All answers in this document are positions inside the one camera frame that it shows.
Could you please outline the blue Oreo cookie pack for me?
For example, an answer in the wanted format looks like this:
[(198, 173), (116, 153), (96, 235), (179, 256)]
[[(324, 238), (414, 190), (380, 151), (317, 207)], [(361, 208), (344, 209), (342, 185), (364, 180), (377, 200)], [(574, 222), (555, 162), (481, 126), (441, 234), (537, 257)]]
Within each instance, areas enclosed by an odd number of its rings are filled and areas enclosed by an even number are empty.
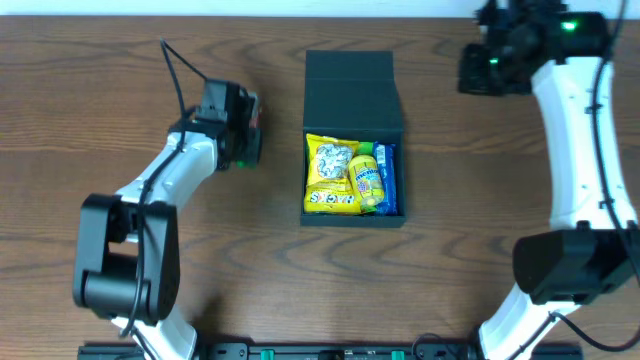
[(394, 149), (394, 144), (374, 143), (373, 153), (384, 191), (384, 199), (376, 206), (378, 215), (396, 216), (398, 214)]

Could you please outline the black gift box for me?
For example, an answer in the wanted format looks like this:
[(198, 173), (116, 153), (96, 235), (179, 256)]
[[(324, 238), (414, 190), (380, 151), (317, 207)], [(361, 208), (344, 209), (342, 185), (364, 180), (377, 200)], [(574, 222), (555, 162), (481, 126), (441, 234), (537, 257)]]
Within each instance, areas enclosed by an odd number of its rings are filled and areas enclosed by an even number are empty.
[(302, 133), (393, 144), (397, 203), (394, 216), (301, 210), (302, 226), (400, 228), (406, 223), (404, 113), (392, 52), (307, 51)]

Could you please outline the green Haribo gummy bag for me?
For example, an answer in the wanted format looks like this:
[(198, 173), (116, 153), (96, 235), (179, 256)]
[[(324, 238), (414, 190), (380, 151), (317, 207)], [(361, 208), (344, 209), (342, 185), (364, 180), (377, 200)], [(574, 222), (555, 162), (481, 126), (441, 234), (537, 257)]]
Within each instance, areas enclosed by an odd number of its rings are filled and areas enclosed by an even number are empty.
[[(357, 156), (365, 155), (365, 156), (373, 157), (374, 156), (373, 147), (374, 147), (373, 142), (361, 142), (359, 144), (358, 150), (356, 151), (356, 155)], [(373, 205), (362, 205), (362, 209), (364, 214), (373, 213), (375, 211), (375, 207)]]

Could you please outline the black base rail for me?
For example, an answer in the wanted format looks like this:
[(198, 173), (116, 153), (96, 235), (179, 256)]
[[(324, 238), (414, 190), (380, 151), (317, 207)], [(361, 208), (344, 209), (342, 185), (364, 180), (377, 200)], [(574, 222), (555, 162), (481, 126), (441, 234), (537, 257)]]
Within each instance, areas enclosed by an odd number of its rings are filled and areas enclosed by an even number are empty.
[[(446, 360), (481, 359), (470, 355), (466, 344), (439, 342), (412, 346), (351, 346), (351, 345), (248, 345), (245, 343), (217, 343), (201, 346), (192, 359), (205, 360)], [(80, 346), (78, 360), (144, 359), (137, 345), (87, 343)], [(533, 360), (582, 360), (577, 345), (539, 345), (532, 353)]]

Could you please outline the green red chocolate bar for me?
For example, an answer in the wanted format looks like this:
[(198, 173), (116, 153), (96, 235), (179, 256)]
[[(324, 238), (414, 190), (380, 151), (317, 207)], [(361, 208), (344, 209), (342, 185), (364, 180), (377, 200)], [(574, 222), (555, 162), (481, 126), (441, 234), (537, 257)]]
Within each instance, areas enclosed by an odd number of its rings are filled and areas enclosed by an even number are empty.
[(263, 144), (260, 128), (261, 114), (261, 106), (255, 103), (247, 122), (247, 128), (241, 135), (240, 148), (235, 160), (239, 168), (254, 168), (259, 164)]

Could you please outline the yellow mentos gum can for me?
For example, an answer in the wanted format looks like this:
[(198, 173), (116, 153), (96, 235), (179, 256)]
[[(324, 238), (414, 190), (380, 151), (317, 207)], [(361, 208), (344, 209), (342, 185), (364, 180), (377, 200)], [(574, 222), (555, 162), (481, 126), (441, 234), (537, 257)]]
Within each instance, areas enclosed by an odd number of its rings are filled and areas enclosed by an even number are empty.
[(377, 206), (385, 192), (376, 160), (370, 155), (358, 155), (349, 163), (349, 179), (357, 200), (363, 207)]

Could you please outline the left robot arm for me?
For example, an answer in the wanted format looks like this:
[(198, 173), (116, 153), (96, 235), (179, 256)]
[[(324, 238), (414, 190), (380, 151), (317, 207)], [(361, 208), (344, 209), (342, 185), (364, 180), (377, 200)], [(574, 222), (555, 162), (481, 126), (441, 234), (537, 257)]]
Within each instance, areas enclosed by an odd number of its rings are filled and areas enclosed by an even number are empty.
[(178, 216), (199, 185), (231, 164), (258, 163), (261, 104), (237, 83), (206, 81), (157, 157), (113, 195), (81, 206), (72, 296), (132, 343), (91, 344), (81, 359), (205, 359), (209, 348), (177, 303)]

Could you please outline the yellow snack bag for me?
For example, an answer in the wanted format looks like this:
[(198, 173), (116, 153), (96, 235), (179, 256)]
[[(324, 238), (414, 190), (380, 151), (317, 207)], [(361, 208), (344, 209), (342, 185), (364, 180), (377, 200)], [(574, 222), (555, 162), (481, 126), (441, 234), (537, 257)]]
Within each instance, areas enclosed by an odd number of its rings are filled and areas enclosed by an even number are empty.
[(359, 214), (360, 202), (349, 180), (348, 168), (360, 143), (307, 133), (306, 144), (309, 165), (304, 212)]

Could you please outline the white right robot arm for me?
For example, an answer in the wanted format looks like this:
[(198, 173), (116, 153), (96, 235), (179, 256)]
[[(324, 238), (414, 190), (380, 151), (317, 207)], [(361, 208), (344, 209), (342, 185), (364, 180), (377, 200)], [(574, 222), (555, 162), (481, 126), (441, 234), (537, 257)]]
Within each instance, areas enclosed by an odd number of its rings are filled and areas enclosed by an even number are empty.
[(467, 45), (458, 89), (533, 95), (550, 162), (547, 232), (519, 239), (515, 283), (475, 331), (467, 359), (530, 359), (557, 323), (639, 275), (639, 219), (625, 187), (613, 120), (612, 53), (619, 34), (598, 12), (560, 1), (487, 2), (484, 39)]

